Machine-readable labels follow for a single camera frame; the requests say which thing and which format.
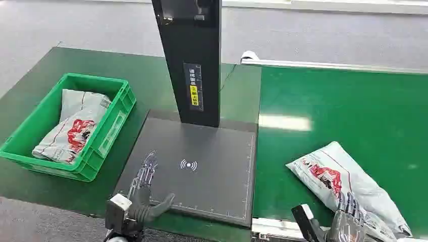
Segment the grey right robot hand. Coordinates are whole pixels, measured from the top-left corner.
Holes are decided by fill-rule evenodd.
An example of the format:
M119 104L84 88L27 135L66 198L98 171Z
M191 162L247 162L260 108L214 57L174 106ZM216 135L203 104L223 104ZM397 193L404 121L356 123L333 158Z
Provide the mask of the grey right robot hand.
M341 193L326 241L364 241L364 216L351 192Z

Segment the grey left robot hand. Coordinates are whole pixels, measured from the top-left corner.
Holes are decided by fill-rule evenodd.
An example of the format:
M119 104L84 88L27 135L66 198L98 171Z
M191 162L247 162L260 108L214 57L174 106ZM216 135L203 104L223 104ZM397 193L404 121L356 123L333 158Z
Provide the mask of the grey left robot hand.
M128 192L128 199L132 202L129 208L129 218L138 224L156 220L171 208L176 196L174 193L170 193L157 205L150 204L151 181L157 166L157 151L153 150L142 161L139 171L131 182Z

